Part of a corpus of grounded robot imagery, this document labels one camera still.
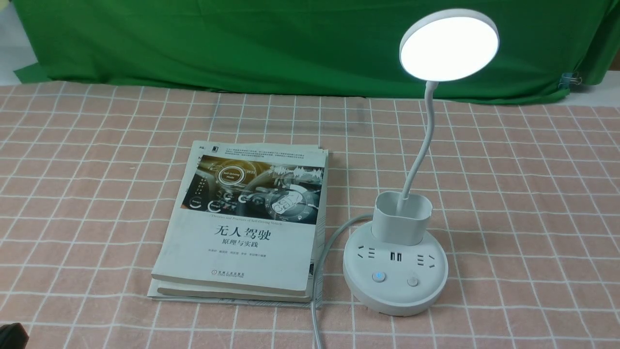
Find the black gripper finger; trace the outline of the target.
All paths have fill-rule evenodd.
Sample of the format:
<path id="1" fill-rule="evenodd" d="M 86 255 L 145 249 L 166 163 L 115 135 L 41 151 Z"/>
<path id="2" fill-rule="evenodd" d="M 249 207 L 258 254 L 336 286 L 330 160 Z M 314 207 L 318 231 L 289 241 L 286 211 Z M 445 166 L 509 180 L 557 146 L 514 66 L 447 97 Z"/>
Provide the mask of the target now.
<path id="1" fill-rule="evenodd" d="M 25 349 L 29 335 L 22 323 L 7 323 L 0 327 L 0 349 Z"/>

